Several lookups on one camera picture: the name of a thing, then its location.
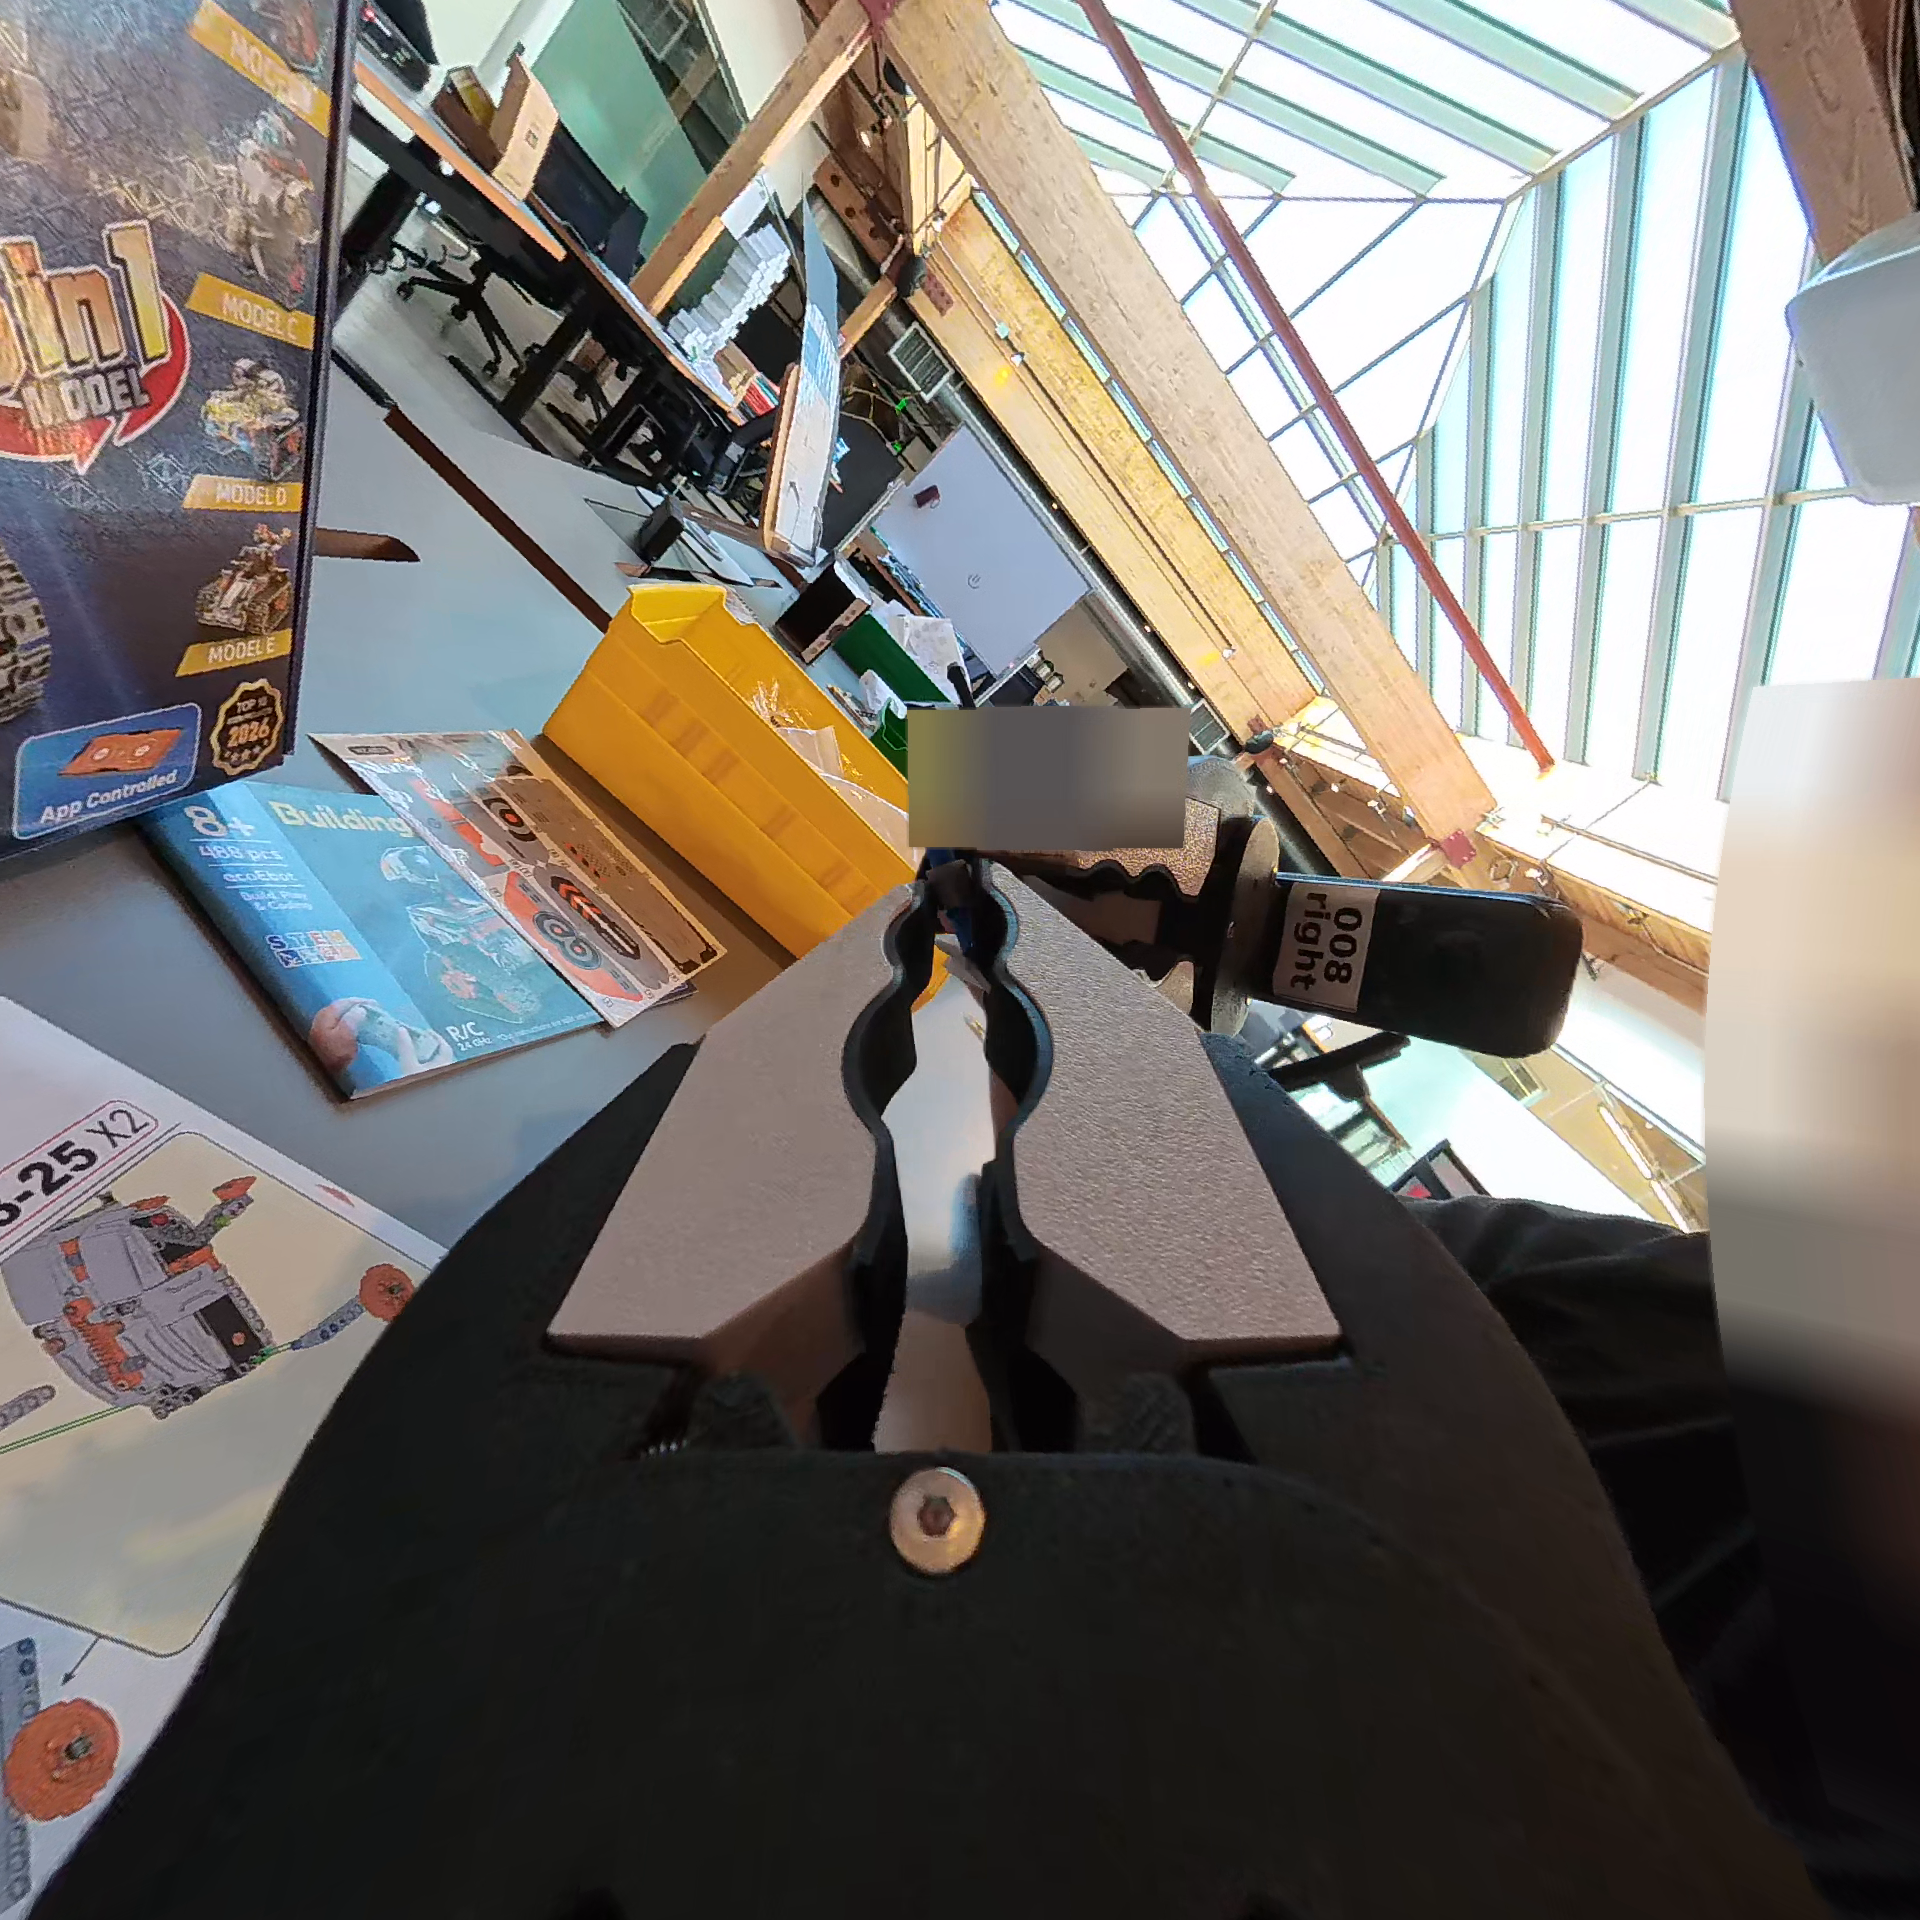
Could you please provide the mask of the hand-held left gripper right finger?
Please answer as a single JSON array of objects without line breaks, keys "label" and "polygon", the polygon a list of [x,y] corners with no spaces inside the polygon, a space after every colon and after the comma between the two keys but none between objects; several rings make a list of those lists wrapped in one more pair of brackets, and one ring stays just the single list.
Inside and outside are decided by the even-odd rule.
[{"label": "hand-held left gripper right finger", "polygon": [[975,870],[993,1158],[968,1333],[995,1437],[1071,1448],[1145,1376],[1339,1358],[1339,1323],[1202,1033],[1033,884]]}]

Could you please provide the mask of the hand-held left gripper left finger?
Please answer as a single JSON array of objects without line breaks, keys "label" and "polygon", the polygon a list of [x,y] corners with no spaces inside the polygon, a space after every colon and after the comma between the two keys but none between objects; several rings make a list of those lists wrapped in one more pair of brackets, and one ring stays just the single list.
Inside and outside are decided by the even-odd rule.
[{"label": "hand-held left gripper left finger", "polygon": [[867,1448],[905,1311],[892,1096],[917,1067],[937,919],[898,887],[715,1023],[586,1254],[564,1352],[764,1381]]}]

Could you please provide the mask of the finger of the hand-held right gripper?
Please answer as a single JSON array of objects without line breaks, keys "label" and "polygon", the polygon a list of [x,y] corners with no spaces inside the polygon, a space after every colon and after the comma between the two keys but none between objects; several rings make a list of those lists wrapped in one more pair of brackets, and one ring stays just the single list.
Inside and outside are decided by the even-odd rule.
[{"label": "finger of the hand-held right gripper", "polygon": [[1036,895],[1151,982],[1197,982],[1194,909],[1167,868],[1127,870],[1111,854],[1036,852]]}]

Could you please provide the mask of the small blue pin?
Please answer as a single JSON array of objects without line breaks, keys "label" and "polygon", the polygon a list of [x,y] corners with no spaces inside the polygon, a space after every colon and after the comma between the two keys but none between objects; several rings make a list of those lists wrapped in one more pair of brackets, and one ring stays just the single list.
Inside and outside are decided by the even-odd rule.
[{"label": "small blue pin", "polygon": [[928,847],[919,880],[931,901],[941,936],[971,965],[991,965],[996,953],[995,920],[983,919],[978,854],[960,847]]}]

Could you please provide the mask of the wooden desk with black legs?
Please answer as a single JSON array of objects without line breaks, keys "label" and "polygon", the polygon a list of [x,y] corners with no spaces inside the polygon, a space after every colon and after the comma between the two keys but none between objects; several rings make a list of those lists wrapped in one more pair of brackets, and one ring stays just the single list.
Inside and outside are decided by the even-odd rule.
[{"label": "wooden desk with black legs", "polygon": [[536,348],[511,387],[495,398],[496,411],[532,441],[529,415],[543,400],[560,360],[586,335],[592,316],[591,275],[570,238],[517,198],[468,156],[418,95],[403,91],[369,54],[352,60],[349,141],[383,161],[383,174],[349,216],[341,238],[339,313],[387,268],[400,231],[425,204],[451,211],[464,228],[499,253],[543,256],[559,268],[560,325]]},{"label": "wooden desk with black legs", "polygon": [[631,379],[591,427],[570,429],[587,465],[627,478],[675,478],[698,448],[752,444],[757,421],[696,371],[634,287],[564,224],[560,244],[568,297],[553,332],[496,403],[507,424],[531,438],[529,421],[547,388],[581,343],[596,341]]}]

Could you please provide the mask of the sticker sheet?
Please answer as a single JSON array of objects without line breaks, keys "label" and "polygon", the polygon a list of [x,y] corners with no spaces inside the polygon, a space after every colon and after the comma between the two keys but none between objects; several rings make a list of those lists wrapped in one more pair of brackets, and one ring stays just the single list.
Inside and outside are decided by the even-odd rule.
[{"label": "sticker sheet", "polygon": [[610,1027],[727,948],[517,731],[316,734]]}]

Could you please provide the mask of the green bin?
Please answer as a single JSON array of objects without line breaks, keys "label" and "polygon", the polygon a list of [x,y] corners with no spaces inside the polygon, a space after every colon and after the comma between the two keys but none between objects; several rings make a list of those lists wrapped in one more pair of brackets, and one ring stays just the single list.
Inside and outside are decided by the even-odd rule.
[{"label": "green bin", "polygon": [[833,651],[863,678],[875,677],[903,709],[975,703],[965,648],[941,614],[869,611],[834,638]]}]

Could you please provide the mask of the clear plastic bags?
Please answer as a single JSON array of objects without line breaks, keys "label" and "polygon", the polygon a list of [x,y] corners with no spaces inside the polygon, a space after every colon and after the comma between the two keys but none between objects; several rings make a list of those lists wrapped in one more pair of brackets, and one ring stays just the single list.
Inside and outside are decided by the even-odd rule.
[{"label": "clear plastic bags", "polygon": [[837,687],[761,675],[749,703],[804,765],[880,837],[905,847],[905,774]]}]

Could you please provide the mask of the whiteboard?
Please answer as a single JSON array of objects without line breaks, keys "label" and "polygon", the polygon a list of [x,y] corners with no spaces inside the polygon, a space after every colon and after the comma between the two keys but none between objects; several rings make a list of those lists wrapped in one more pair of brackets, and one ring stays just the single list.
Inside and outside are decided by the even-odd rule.
[{"label": "whiteboard", "polygon": [[889,557],[995,675],[1041,651],[1089,575],[971,427],[955,427],[872,518]]}]

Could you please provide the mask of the small blue booklet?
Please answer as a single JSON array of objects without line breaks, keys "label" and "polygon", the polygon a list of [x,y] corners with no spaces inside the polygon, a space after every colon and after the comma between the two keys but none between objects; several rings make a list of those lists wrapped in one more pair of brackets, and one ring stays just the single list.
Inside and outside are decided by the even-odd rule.
[{"label": "small blue booklet", "polygon": [[601,1015],[396,807],[245,780],[143,831],[346,1099]]}]

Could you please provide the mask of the black box with wooden edge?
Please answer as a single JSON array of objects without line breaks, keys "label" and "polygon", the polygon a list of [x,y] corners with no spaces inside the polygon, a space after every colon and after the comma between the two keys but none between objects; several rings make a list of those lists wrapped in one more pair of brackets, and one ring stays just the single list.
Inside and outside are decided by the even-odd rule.
[{"label": "black box with wooden edge", "polygon": [[809,664],[834,647],[840,635],[872,605],[869,583],[834,561],[801,588],[789,607],[777,614],[775,635],[793,659]]}]

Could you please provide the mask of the yellow bag bin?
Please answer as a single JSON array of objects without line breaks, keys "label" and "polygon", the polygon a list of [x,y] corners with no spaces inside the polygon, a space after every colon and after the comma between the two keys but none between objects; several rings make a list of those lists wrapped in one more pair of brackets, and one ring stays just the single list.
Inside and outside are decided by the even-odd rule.
[{"label": "yellow bag bin", "polygon": [[637,584],[545,736],[803,957],[919,862],[757,715],[761,675],[812,681],[724,588]]}]

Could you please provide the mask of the open instruction booklet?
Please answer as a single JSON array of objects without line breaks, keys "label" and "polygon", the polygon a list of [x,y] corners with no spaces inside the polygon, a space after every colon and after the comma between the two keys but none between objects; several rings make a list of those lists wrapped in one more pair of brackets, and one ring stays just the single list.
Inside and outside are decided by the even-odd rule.
[{"label": "open instruction booklet", "polygon": [[4,1916],[157,1734],[299,1454],[441,1257],[4,999]]}]

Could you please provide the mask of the wooden board with paper sheet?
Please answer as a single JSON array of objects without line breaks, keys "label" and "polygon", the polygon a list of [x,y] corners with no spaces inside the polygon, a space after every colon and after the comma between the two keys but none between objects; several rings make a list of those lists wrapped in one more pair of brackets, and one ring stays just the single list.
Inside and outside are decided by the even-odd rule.
[{"label": "wooden board with paper sheet", "polygon": [[781,560],[817,560],[841,417],[840,283],[809,200],[801,207],[801,356],[784,374],[777,429],[761,489],[761,545]]}]

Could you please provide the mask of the large white ceiling speaker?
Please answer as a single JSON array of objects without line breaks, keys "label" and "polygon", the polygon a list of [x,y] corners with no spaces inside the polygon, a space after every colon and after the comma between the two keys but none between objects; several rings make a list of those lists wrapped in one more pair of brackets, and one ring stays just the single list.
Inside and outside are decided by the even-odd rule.
[{"label": "large white ceiling speaker", "polygon": [[1785,318],[1848,486],[1875,505],[1915,505],[1917,215],[1837,253]]}]

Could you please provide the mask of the blue robot kit box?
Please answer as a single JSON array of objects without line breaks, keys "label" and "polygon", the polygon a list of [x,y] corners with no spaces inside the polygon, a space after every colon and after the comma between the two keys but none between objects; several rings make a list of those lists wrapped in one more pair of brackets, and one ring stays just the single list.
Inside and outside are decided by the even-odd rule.
[{"label": "blue robot kit box", "polygon": [[352,6],[3,5],[3,854],[293,750]]}]

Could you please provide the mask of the cardboard box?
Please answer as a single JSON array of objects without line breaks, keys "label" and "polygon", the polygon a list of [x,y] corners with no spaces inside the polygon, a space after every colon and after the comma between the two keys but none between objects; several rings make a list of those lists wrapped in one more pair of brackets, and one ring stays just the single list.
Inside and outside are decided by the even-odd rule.
[{"label": "cardboard box", "polygon": [[517,200],[527,200],[537,183],[545,156],[560,126],[560,110],[522,53],[507,63],[507,75],[488,124],[491,147],[491,177]]}]

